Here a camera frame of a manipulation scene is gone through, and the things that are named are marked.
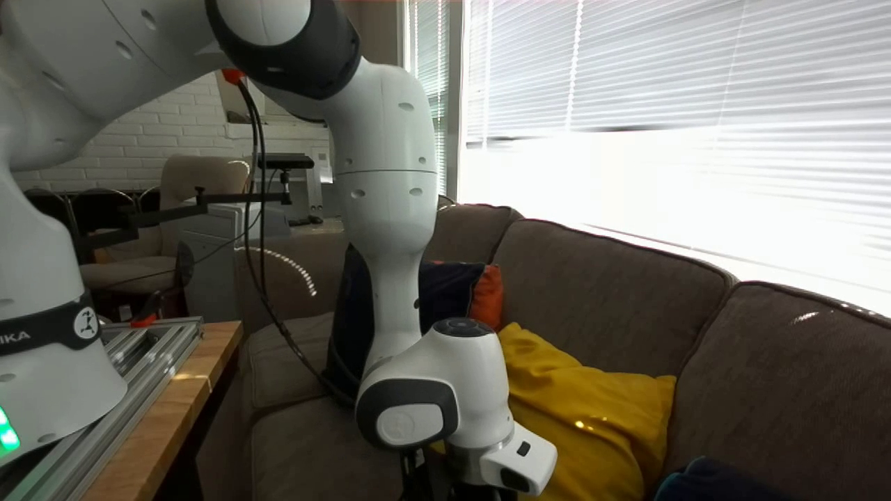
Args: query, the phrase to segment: gray couch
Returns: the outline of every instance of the gray couch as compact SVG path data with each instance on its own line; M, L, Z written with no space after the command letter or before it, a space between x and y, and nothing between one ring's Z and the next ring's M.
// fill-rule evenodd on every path
M292 288L304 313L286 330L318 371L342 248L338 235L292 248L318 295ZM428 260L499 264L503 321L585 365L680 377L666 474L711 454L790 498L891 498L886 321L503 206L442 209ZM274 326L239 356L250 498L398 498L396 454L359 438Z

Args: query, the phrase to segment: couch armrest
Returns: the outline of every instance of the couch armrest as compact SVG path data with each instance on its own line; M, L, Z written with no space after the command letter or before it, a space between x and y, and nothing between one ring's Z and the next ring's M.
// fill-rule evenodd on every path
M264 250L250 248L250 253L237 248L233 288L244 332L274 324L250 277L254 267L260 278L260 256L264 256L267 267L267 303L279 321L290 321L333 310L342 277L342 253L346 235L340 230L300 231L290 241L269 241Z

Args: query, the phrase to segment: green light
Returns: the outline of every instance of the green light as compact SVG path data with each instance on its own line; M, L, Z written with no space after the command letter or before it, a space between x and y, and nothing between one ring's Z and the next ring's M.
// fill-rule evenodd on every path
M10 429L9 415L0 410L0 458L23 448L20 434Z

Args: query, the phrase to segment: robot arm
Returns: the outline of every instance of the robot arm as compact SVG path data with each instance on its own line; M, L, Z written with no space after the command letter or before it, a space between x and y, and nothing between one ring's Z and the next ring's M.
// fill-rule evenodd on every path
M438 213L427 93L404 69L366 61L333 0L6 0L4 32L0 133L17 140L0 143L0 161L17 171L79 154L108 120L229 61L296 117L327 122L346 231L374 284L359 429L388 448L446 441L470 484L544 491L558 451L513 420L499 339L469 321L421 338L417 267ZM4 193L0 171L0 227L30 238L4 220L23 204ZM45 284L38 274L6 281L13 271L0 271L0 326L17 317L6 295L29 316L84 295L75 260L58 260L70 278L58 299L26 299Z

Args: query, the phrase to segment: dark object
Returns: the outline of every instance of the dark object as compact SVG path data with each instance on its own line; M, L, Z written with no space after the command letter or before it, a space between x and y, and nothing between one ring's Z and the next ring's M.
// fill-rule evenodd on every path
M485 264L421 264L417 277L417 310L421 332L442 317L462 317L473 295L477 278ZM328 392L353 406L366 356L374 339L374 303L370 303L370 277L367 264L353 245L349 245L342 260L342 278L333 306L333 330L328 344L328 363L324 381Z
M267 154L262 171L311 171L315 161L304 154Z
M473 317L446 317L446 321L438 321L434 330L446 338L485 338L492 332L485 324L477 324Z
M250 202L286 202L286 193L254 193L254 196L207 196L203 188L196 188L196 204L191 206L172 206L172 209L153 209L141 213L141 204L132 206L123 214L123 224L116 231L107 231L107 238L90 238L91 245L116 245L125 241L137 241L137 230L151 230L168 220L185 220L191 214L207 214L214 204L250 204Z
M116 230L116 231L100 231L100 235L90 235L84 238L87 248L108 248L108 245L119 245L119 243L132 243L140 241L137 230Z
M129 230L129 213L137 209L137 202L119 189L87 189L72 204L80 238Z
M162 189L146 189L137 196L140 213L162 213Z
M254 81L276 89L324 100L338 95L363 61L359 37L333 0L311 0L304 32L276 49L257 49L229 32L218 4L210 0L207 11L229 60Z
M711 458L670 474L654 501L787 501L732 465Z
M26 198L34 209L58 220L66 231L80 235L72 198L48 189L29 189Z
M414 465L414 458L414 451L404 451L404 493L398 501L517 501L513 491L462 484L449 458L421 451L421 465Z
M0 356L34 352L41 345L63 345L84 352L98 339L100 321L90 310L90 295L29 317L0 324Z

